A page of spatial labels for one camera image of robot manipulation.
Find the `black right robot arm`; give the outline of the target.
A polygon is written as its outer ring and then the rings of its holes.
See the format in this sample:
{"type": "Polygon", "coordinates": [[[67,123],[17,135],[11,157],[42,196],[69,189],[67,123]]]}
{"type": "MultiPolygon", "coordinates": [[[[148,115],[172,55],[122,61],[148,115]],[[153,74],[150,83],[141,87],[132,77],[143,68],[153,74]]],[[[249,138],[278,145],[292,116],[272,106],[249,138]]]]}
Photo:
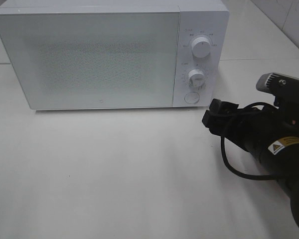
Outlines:
{"type": "Polygon", "coordinates": [[[299,127],[288,123],[281,109],[256,102],[244,108],[213,99],[202,123],[220,137],[222,160],[229,171],[248,180],[275,180],[290,198],[292,217],[299,228],[299,127]],[[226,154],[229,140],[252,157],[268,172],[252,175],[234,168],[226,154]]]}

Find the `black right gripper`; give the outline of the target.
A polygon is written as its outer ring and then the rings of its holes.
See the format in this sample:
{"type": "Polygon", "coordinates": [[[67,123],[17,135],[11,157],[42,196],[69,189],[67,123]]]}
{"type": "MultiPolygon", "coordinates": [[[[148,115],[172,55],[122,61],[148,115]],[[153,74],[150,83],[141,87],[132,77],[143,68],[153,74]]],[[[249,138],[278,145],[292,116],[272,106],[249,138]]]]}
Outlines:
{"type": "Polygon", "coordinates": [[[227,159],[225,139],[256,159],[293,159],[293,146],[281,142],[282,138],[293,136],[292,118],[267,103],[238,106],[213,99],[202,118],[203,125],[221,137],[223,159],[227,159]]]}

